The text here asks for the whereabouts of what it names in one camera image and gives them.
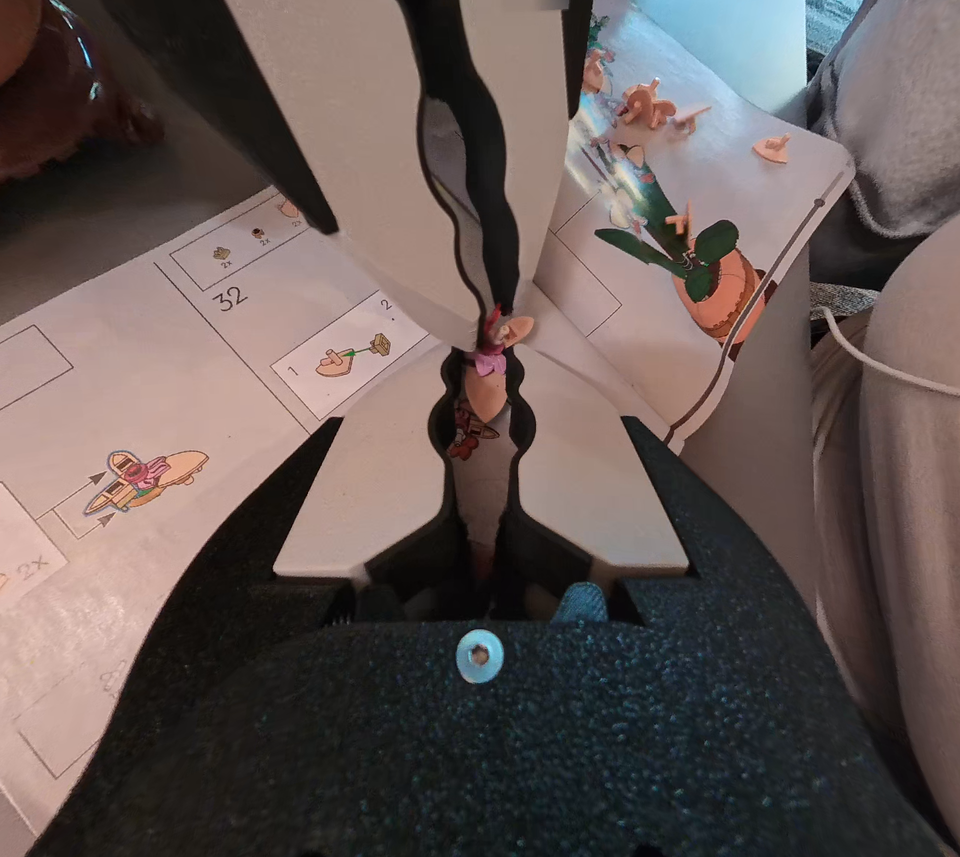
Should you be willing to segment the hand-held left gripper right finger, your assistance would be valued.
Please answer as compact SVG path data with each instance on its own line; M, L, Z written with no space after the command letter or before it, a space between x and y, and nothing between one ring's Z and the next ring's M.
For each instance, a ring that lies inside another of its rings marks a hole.
M519 345L507 369L510 462L504 565L534 584L686 574L688 555L618 409Z

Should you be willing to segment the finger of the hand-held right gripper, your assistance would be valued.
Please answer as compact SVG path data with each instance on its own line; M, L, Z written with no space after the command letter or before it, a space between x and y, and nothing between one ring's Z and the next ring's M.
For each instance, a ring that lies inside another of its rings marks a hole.
M420 327L474 348L477 296L419 146L422 77L397 0L224 0L339 228Z
M492 303L533 279L569 136L571 0L413 0L428 92L462 135Z

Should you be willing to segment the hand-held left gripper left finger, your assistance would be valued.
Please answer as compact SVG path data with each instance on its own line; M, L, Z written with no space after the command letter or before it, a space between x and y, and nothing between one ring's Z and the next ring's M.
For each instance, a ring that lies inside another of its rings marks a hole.
M439 424L447 360L435 347L342 419L281 547L279 578L440 582L460 560L460 522Z

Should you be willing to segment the small toy brick orchid flower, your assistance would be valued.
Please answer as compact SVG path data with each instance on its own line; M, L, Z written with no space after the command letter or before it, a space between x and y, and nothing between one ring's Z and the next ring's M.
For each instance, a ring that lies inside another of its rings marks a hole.
M477 347L465 353L463 389L474 414L484 423L494 420L507 403L506 351L526 339L534 325L533 317L506 316L496 304Z

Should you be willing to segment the grey desk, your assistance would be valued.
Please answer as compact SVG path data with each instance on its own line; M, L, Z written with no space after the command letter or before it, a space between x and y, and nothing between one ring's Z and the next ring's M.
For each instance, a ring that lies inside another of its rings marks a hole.
M2 190L2 322L166 243L271 180L174 92L101 0L79 12L120 83L169 112L159 148L81 151ZM803 119L804 0L633 0L741 97ZM681 456L794 567L812 528L810 450L801 430L808 259L791 259L783 299L749 344L718 413Z

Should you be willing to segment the tan toy brick petal cluster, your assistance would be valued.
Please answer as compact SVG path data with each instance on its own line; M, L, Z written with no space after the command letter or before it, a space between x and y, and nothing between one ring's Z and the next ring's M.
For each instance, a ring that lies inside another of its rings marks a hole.
M616 114L625 125L640 123L651 131L663 126L677 113L677 105L658 96L661 80L654 77L649 84L637 84L623 92Z

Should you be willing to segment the toy brick pot brown stand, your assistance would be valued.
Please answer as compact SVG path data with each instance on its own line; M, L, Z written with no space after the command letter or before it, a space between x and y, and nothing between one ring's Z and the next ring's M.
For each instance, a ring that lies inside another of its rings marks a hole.
M29 179L93 140L150 145L153 110L116 79L59 0L1 0L1 183Z

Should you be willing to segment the toy brick instruction booklet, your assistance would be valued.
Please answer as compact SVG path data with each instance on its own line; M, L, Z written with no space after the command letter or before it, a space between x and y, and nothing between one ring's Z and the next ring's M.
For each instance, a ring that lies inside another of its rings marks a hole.
M532 348L675 449L850 184L839 144L737 95L629 0L594 0ZM693 133L625 124L657 77ZM752 145L791 134L789 161ZM665 218L692 203L691 233ZM2 795L39 836L175 581L323 422L439 347L268 188L2 326Z

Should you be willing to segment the person's grey sweater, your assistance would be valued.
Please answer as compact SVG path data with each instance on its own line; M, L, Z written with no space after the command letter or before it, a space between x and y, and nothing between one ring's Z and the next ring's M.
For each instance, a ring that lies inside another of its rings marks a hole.
M863 0L807 108L855 165L811 239L816 274L856 275L929 236L958 213L959 0Z

